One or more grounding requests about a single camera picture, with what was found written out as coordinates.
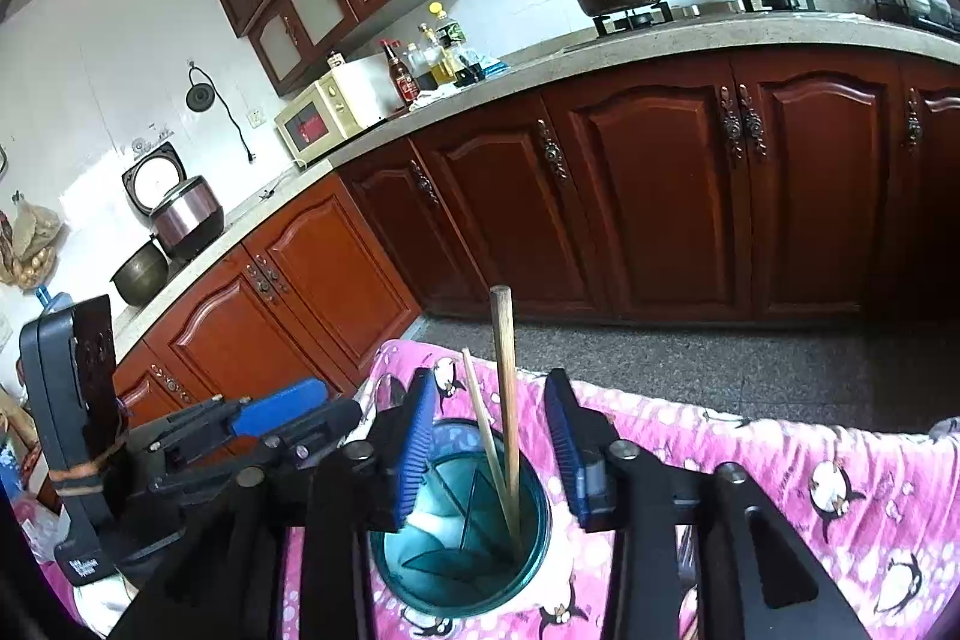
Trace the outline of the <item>dark metal bowl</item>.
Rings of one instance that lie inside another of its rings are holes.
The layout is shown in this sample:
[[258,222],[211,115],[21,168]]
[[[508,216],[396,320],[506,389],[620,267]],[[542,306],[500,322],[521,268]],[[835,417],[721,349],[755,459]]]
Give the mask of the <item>dark metal bowl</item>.
[[133,252],[121,268],[110,276],[119,296],[132,307],[145,307],[166,286],[169,262],[155,239],[149,237],[142,247]]

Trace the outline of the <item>pink penguin print towel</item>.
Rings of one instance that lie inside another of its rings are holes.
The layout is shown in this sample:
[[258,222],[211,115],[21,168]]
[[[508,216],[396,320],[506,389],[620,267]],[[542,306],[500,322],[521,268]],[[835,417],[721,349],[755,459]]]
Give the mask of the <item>pink penguin print towel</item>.
[[117,638],[952,638],[958,440],[391,339],[167,540]]

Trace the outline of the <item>white floral utensil holder cup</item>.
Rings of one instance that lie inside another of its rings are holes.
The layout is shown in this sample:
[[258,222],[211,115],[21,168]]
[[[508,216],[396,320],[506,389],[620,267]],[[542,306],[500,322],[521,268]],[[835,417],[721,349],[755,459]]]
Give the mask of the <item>white floral utensil holder cup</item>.
[[439,419],[415,505],[395,533],[373,533],[377,573],[405,606],[441,619],[573,608],[573,560],[545,479],[521,461],[521,541],[512,541],[478,425]]

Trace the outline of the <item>cream microwave oven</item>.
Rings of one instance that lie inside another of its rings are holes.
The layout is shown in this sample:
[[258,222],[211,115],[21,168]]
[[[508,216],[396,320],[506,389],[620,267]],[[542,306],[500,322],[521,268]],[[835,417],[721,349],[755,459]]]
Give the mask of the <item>cream microwave oven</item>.
[[358,58],[309,83],[277,117],[280,140],[298,169],[366,128],[405,112],[382,55]]

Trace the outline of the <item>wooden chopstick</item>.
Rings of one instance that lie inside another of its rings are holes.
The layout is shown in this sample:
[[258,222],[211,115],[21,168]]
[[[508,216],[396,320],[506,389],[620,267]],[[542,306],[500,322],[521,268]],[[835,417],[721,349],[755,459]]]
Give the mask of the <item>wooden chopstick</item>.
[[472,354],[467,347],[462,347],[460,357],[462,357],[462,364],[464,364],[464,370],[466,370],[467,392],[469,392],[475,419],[477,419],[478,432],[480,432],[480,440],[482,440],[483,453],[487,457],[494,492],[500,500],[501,513],[505,519],[511,541],[514,544],[519,544],[521,535],[519,534],[519,525],[517,525],[516,512],[511,509],[511,495],[509,495],[508,487],[506,487],[500,458],[498,458],[498,452],[496,452],[496,443],[494,443],[493,431],[488,420],[487,408],[485,408],[482,393],[480,393],[480,383],[478,383],[475,367],[473,367]]

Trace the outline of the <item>cooking oil bottle yellow cap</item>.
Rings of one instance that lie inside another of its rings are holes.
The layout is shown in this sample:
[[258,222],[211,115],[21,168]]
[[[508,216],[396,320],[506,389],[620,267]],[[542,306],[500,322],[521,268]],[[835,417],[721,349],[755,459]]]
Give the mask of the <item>cooking oil bottle yellow cap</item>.
[[469,69],[466,56],[462,53],[462,46],[466,39],[462,34],[459,23],[446,11],[439,0],[428,3],[428,11],[436,18],[436,37],[443,47],[444,58],[454,71],[454,84],[463,88],[469,84]]

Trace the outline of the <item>gas stove burners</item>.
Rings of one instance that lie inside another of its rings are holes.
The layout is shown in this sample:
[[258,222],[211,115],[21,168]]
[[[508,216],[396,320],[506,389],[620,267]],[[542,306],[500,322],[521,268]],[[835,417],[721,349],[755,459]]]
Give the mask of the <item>gas stove burners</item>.
[[700,19],[726,16],[726,14],[754,13],[807,13],[815,11],[815,0],[722,0],[703,5],[669,5],[654,3],[647,7],[630,8],[615,13],[599,14],[592,19],[599,37],[630,34],[656,26],[670,25],[677,21],[700,21]]

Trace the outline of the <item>dark sauce bottle red label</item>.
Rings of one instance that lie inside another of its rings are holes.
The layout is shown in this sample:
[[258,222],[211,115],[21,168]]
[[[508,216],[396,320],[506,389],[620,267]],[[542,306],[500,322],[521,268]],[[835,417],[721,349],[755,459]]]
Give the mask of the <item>dark sauce bottle red label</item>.
[[394,83],[395,91],[398,92],[398,96],[404,101],[405,106],[410,107],[420,96],[418,83],[409,72],[407,65],[398,58],[391,41],[382,39],[381,47],[384,50],[384,57],[387,60],[387,67],[389,67],[389,74]]

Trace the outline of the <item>dark wooden base cabinets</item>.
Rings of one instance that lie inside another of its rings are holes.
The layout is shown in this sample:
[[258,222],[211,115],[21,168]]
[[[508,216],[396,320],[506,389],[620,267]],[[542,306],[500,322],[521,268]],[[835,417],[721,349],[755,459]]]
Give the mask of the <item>dark wooden base cabinets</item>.
[[527,321],[739,328],[665,357],[750,413],[957,413],[957,52],[715,50],[387,125],[195,266],[114,383],[138,420],[308,375],[348,392],[498,284]]

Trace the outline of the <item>wooden handled spoon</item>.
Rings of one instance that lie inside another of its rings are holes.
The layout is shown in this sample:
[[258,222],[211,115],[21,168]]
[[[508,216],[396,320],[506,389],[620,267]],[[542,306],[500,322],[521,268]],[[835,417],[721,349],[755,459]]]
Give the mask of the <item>wooden handled spoon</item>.
[[508,528],[517,557],[523,555],[523,535],[519,518],[519,417],[516,393],[516,333],[511,287],[498,284],[490,289],[491,325],[494,354],[500,388],[501,431],[505,442],[506,509]]

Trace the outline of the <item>rice cooker open lid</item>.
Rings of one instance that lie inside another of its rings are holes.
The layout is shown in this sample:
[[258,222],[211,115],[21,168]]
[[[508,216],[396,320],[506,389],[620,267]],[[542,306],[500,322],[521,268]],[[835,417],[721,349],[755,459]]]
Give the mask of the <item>rice cooker open lid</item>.
[[171,260],[189,263],[223,234],[223,206],[202,175],[187,175],[171,143],[147,152],[121,182],[132,208]]

